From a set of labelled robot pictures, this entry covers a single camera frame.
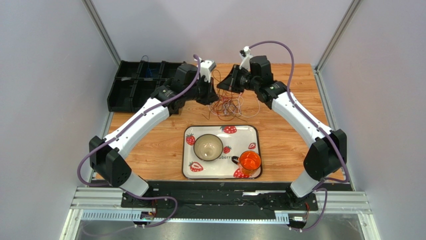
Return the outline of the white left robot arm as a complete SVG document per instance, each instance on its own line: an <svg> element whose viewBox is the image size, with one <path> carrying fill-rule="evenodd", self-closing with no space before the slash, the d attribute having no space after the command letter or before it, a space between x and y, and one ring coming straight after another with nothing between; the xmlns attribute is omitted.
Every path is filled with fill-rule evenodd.
<svg viewBox="0 0 426 240"><path fill-rule="evenodd" d="M115 132L90 140L90 167L112 187L142 197L150 186L132 171L126 158L147 133L177 113L187 101L210 105L218 100L211 78L215 68L213 60L203 60L197 66L180 65L174 77L157 87L140 110Z"/></svg>

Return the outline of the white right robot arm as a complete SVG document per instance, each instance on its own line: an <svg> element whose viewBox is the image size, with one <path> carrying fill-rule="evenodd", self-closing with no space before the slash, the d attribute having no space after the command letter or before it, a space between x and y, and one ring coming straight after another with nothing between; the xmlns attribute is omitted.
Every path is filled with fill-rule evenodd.
<svg viewBox="0 0 426 240"><path fill-rule="evenodd" d="M274 79L265 55L249 57L235 64L217 88L232 93L253 91L257 99L283 117L309 147L303 172L286 192L293 199L312 193L326 177L346 166L347 136L341 129L332 130L309 113L291 93L289 86Z"/></svg>

